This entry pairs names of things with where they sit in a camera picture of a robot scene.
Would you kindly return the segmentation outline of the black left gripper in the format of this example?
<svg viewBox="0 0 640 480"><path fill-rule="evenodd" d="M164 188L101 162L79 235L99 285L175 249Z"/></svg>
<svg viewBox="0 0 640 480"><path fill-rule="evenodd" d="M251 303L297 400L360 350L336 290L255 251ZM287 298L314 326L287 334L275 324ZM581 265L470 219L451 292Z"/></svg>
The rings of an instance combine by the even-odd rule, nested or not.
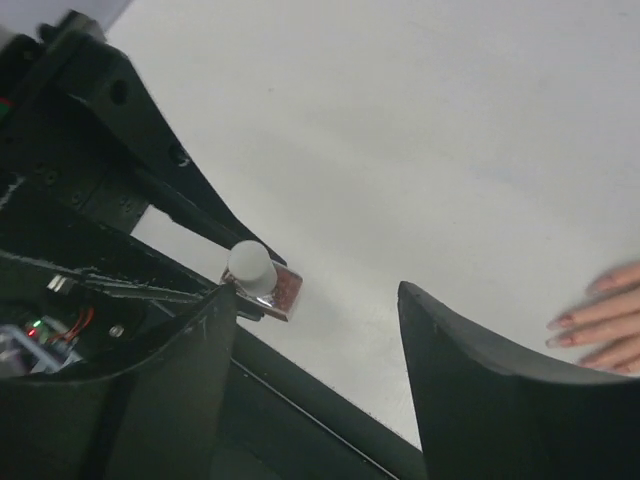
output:
<svg viewBox="0 0 640 480"><path fill-rule="evenodd" d="M76 11L1 51L1 256L104 294L190 303L198 276L142 243L149 208L226 249L226 205L129 58Z"/></svg>

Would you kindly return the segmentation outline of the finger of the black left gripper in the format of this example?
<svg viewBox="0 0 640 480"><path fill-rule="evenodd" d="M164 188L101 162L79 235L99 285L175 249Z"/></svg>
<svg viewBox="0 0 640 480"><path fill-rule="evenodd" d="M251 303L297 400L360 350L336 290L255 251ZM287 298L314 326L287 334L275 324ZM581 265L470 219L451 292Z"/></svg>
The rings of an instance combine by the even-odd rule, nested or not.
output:
<svg viewBox="0 0 640 480"><path fill-rule="evenodd" d="M421 451L238 327L219 422L222 479L424 479Z"/></svg>

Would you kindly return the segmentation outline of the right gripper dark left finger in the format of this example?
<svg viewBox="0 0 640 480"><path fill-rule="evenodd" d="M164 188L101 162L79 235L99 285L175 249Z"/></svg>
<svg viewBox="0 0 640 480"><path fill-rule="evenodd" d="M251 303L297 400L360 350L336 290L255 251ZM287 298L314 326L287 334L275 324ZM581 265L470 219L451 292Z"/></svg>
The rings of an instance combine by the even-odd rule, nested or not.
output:
<svg viewBox="0 0 640 480"><path fill-rule="evenodd" d="M236 316L219 286L91 362L2 380L2 478L208 478Z"/></svg>

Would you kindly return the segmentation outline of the red nail polish bottle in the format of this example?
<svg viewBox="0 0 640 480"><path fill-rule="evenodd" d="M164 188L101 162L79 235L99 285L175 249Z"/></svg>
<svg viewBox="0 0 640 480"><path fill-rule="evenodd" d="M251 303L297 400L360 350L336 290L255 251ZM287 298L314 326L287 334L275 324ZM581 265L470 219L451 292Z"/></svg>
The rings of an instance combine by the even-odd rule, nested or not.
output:
<svg viewBox="0 0 640 480"><path fill-rule="evenodd" d="M241 299L242 312L251 313L253 317L261 318L267 315L289 322L297 306L303 279L298 273L277 261L273 261L272 264L277 279L274 288L267 294L249 294L228 269L224 270L221 282L235 287L237 296Z"/></svg>

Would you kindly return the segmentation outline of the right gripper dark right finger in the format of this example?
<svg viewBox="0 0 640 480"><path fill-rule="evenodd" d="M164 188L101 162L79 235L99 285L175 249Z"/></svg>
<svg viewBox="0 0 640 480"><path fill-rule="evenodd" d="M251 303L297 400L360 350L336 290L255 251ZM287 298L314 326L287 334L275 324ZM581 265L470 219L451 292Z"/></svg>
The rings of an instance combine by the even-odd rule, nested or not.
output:
<svg viewBox="0 0 640 480"><path fill-rule="evenodd" d="M404 356L431 479L635 479L639 383L525 348L398 287Z"/></svg>

